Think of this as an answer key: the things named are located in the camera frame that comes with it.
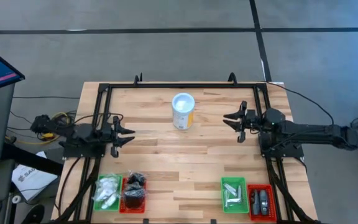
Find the paper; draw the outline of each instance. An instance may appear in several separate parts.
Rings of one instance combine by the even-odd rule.
[[[43,151],[38,152],[37,156],[47,157]],[[23,165],[18,165],[12,173],[12,182],[27,201],[32,200],[56,178],[56,175]]]

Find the wooden tabletop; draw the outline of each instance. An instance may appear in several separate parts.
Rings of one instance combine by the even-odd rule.
[[[98,85],[84,83],[77,119],[93,114]],[[180,92],[191,94],[196,101],[194,123],[186,131],[172,124],[171,100]],[[268,95],[271,107],[292,119],[285,91],[268,85]],[[143,218],[150,223],[209,223],[210,219],[217,219],[218,223],[251,222],[247,213],[223,213],[220,187],[224,176],[245,177],[248,184],[269,183],[257,135],[248,131],[246,141],[239,144],[234,130],[222,122],[223,115],[236,112],[242,100],[248,102],[248,109],[255,109],[253,91],[247,88],[113,89],[110,112],[122,113],[123,126],[136,133],[135,139],[120,150],[119,158],[106,154],[99,174],[127,175],[129,170],[144,173],[148,181],[146,212],[136,215],[93,212],[91,222],[142,223]],[[90,123],[91,118],[82,122]],[[61,180],[74,160],[65,162]],[[83,159],[68,178],[62,211],[78,192],[82,168]],[[291,158],[284,159],[284,168],[290,193],[306,214],[317,219],[305,168]],[[278,194],[286,219],[284,202]],[[84,198],[81,218],[85,218],[88,194]],[[55,209],[52,218],[57,217]]]

